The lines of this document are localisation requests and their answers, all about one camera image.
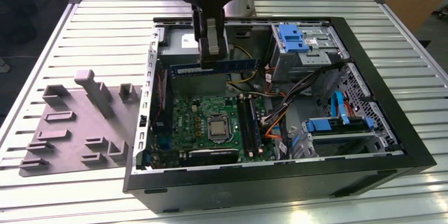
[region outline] ram slot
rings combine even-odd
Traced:
[[[248,118],[245,99],[246,98],[242,96],[237,97],[236,109],[238,110],[244,153],[246,154],[246,156],[253,157],[254,143],[253,143],[253,139],[250,138],[250,128],[249,128],[250,119]]]
[[[249,103],[249,109],[250,109],[250,122],[252,122],[252,126],[250,126],[250,131],[253,132],[253,142],[254,142],[254,151],[257,153],[262,152],[262,144],[261,144],[261,137],[260,137],[260,129],[258,129],[258,120],[257,120],[257,115],[256,115],[256,111],[254,111],[254,106],[253,106],[253,99],[249,98],[248,99],[248,103]]]

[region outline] aluminum workbench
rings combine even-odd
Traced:
[[[178,0],[72,0],[0,129],[0,222],[446,223],[448,77],[385,4],[256,0],[257,16],[340,16],[356,34],[437,166],[356,197],[154,215],[121,192],[124,168],[22,178],[18,163],[49,84],[92,69],[106,86],[141,85],[152,18],[188,16]]]

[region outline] motherboard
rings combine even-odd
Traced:
[[[253,108],[253,111],[245,111],[245,108]],[[242,114],[253,115],[253,122],[248,122]],[[245,141],[249,138],[244,138],[245,134],[252,134],[248,133],[248,125],[257,127],[264,115],[261,97],[176,99],[172,134],[157,136],[160,151],[154,154],[162,160],[157,163],[164,164],[164,168],[174,168],[182,167],[182,159],[192,160],[194,157],[208,164],[226,158],[234,158],[236,163],[274,160],[272,141],[265,141],[261,135],[257,136],[258,143],[249,143]]]

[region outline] gray plastic stand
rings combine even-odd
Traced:
[[[20,176],[36,176],[125,165],[137,125],[141,89],[129,83],[108,88],[92,70],[77,71],[84,90],[46,86],[46,107],[20,163]]]

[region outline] black plastic frame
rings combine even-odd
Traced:
[[[136,189],[160,189],[168,187],[204,185],[214,183],[242,182],[249,180],[276,179],[285,177],[313,176],[321,174],[376,171],[381,179],[366,180],[356,185],[356,191],[362,192],[400,175],[418,173],[436,165],[436,161],[413,129],[413,126],[398,106],[389,88],[372,64],[372,61],[358,43],[356,36],[345,22],[338,17],[250,17],[226,18],[226,21],[244,21],[245,25],[262,24],[266,22],[288,21],[326,21],[334,28],[338,38],[352,57],[362,79],[368,85],[373,100],[378,103],[381,112],[390,126],[390,130],[402,146],[404,155],[365,157],[357,159],[326,159],[318,162],[292,163],[282,165],[236,167],[226,169],[210,169],[154,174],[130,175],[132,170],[132,149],[129,149],[128,164],[125,167],[122,191]],[[176,22],[190,24],[190,18],[156,18],[158,26],[169,26]]]

